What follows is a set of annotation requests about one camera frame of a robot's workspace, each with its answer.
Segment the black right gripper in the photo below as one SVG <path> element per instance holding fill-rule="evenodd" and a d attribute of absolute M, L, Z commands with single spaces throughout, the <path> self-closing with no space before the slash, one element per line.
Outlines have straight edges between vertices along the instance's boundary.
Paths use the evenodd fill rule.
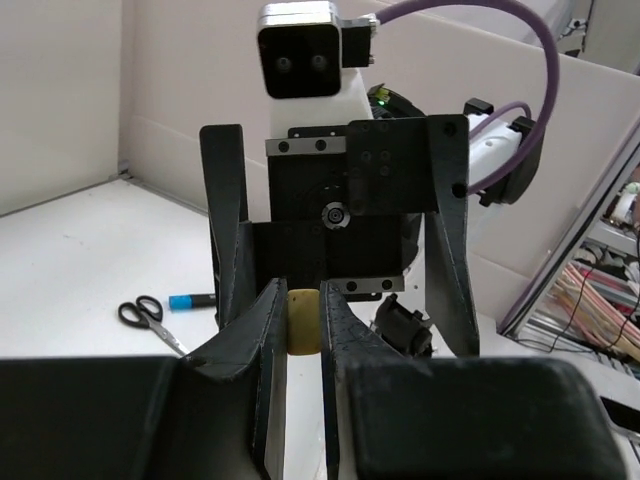
<path fill-rule="evenodd" d="M 401 290 L 414 257 L 409 222 L 422 217 L 426 312 L 455 355 L 480 354 L 466 116 L 360 120 L 268 140 L 271 218 L 255 225 L 254 248 L 242 127 L 204 126 L 199 139 L 221 329 L 274 278 L 293 289 L 330 280 L 349 295 Z"/>

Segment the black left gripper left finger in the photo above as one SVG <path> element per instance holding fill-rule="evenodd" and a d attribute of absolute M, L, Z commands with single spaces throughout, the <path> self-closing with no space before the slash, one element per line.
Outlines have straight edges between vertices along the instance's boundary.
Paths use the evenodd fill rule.
<path fill-rule="evenodd" d="M 1 364 L 5 479 L 279 479 L 287 286 L 190 356 Z"/>

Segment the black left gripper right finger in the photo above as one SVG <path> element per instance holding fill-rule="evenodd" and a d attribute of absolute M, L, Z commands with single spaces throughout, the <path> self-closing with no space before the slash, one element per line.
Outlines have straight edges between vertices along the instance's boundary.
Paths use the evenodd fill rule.
<path fill-rule="evenodd" d="M 331 479 L 626 479 L 605 410 L 543 357 L 407 358 L 319 294 Z"/>

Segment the tan eraser block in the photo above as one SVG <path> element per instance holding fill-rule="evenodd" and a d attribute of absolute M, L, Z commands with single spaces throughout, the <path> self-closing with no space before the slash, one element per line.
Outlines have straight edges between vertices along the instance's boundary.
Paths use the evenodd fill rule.
<path fill-rule="evenodd" d="M 321 350 L 320 292 L 297 289 L 288 292 L 287 351 L 293 356 L 315 355 Z"/>

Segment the blue black highlighter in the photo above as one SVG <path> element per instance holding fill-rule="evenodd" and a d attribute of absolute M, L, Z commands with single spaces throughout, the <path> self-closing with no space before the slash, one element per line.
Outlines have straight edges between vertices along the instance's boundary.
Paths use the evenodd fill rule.
<path fill-rule="evenodd" d="M 172 295 L 168 297 L 168 306 L 172 311 L 213 308 L 216 305 L 215 293 Z"/>

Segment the black handled scissors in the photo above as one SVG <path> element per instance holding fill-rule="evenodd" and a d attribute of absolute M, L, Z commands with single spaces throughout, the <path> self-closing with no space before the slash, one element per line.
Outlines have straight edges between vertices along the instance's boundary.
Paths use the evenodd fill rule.
<path fill-rule="evenodd" d="M 134 301 L 123 302 L 118 306 L 117 315 L 123 324 L 131 328 L 152 331 L 181 357 L 188 354 L 185 345 L 163 326 L 164 310 L 156 298 L 140 295 Z"/>

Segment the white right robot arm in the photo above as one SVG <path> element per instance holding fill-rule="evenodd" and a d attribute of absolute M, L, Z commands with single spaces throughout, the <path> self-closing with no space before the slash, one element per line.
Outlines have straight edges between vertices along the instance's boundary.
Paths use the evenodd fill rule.
<path fill-rule="evenodd" d="M 421 260 L 428 316 L 454 354 L 475 356 L 468 199 L 492 207 L 524 193 L 541 157 L 536 123 L 505 122 L 475 98 L 459 115 L 432 116 L 380 86 L 368 99 L 369 119 L 294 121 L 266 141 L 266 222 L 248 217 L 241 127 L 202 128 L 217 323 L 278 278 L 291 289 L 329 282 L 351 302 L 385 298 Z"/>

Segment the cluttered shelf rack background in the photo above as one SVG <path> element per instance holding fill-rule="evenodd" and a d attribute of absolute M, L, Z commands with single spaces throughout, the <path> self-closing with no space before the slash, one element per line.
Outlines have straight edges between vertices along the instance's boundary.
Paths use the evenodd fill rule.
<path fill-rule="evenodd" d="M 500 334 L 639 373 L 639 128 L 606 165 Z"/>

